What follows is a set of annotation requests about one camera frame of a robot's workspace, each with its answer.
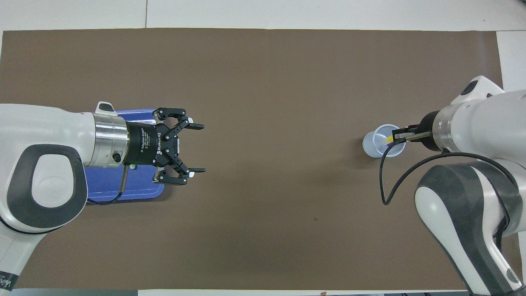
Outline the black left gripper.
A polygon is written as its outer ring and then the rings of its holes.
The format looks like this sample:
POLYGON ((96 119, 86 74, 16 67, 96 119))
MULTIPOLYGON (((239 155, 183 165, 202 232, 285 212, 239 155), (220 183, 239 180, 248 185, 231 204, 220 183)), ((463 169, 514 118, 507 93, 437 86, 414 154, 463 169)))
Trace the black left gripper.
POLYGON ((129 142, 125 164, 155 166, 155 183, 186 185, 196 173, 204 173, 205 168, 183 163, 177 135, 183 129, 202 130, 205 126, 194 123, 185 109, 157 108, 153 116, 158 121, 156 125, 126 122, 129 142), (175 125, 165 123, 169 118, 176 120, 175 125))

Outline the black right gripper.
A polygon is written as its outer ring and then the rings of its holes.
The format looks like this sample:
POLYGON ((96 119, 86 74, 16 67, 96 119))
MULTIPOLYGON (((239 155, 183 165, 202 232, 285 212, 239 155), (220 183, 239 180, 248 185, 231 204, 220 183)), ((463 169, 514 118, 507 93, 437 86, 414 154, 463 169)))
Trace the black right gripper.
POLYGON ((442 151, 441 148, 439 148, 439 146, 436 144, 432 132, 434 120, 436 119, 436 116, 439 114, 439 112, 440 111, 437 110, 428 113, 423 117, 419 125, 409 125, 400 129, 393 129, 392 145, 398 145, 405 142, 414 142, 422 143, 423 146, 429 150, 436 152, 442 151), (416 140, 407 140, 408 137, 414 136, 417 133, 421 134, 425 132, 429 133, 427 137, 422 137, 416 140))

